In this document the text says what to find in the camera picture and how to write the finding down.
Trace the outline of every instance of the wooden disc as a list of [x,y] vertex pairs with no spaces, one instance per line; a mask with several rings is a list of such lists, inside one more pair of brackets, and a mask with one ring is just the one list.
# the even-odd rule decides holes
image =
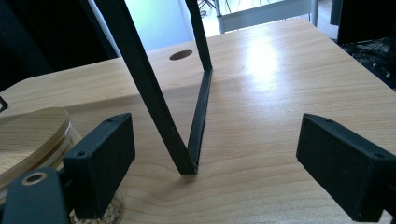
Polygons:
[[46,108],[0,126],[0,190],[57,152],[70,121],[63,108]]

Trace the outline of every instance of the screw hole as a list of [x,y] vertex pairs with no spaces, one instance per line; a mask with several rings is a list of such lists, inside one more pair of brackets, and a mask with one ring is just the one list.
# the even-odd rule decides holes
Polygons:
[[373,153],[376,157],[378,157],[378,158],[385,158],[385,156],[384,155],[382,155],[382,154],[380,154],[380,153]]
[[34,184],[40,183],[40,182],[43,181],[46,177],[47,177],[47,174],[46,174],[46,173],[43,173],[43,172],[33,173],[33,174],[31,174],[31,175],[26,176],[26,177],[22,180],[22,184],[23,184],[24,186],[34,185]]
[[80,151],[76,154],[77,157],[83,157],[85,156],[85,152],[84,151]]

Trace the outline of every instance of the light wood surface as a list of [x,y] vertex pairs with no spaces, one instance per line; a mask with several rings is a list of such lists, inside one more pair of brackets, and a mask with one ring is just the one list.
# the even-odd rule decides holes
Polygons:
[[[10,104],[0,118],[62,105],[85,135],[132,112],[136,159],[121,184],[124,223],[351,223],[296,160],[303,113],[336,120],[396,153],[396,93],[307,21],[208,43],[214,73],[197,176],[178,174],[121,59],[24,80],[0,93]],[[193,54],[168,59],[183,49]],[[187,144],[203,73],[196,47],[148,56]]]

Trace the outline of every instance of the black clamp block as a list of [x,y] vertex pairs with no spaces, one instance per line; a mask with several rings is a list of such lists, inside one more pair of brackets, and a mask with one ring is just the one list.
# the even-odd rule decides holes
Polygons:
[[70,223],[67,211],[58,172],[44,167],[13,180],[0,223]]
[[79,219],[101,218],[134,160],[131,114],[103,121],[64,155],[67,177],[78,186]]
[[395,215],[396,156],[341,124],[304,114],[297,159],[355,221]]

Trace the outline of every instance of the white wall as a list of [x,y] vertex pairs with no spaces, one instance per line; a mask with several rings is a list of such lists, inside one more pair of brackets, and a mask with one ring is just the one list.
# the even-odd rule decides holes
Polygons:
[[125,0],[145,50],[193,40],[184,0]]

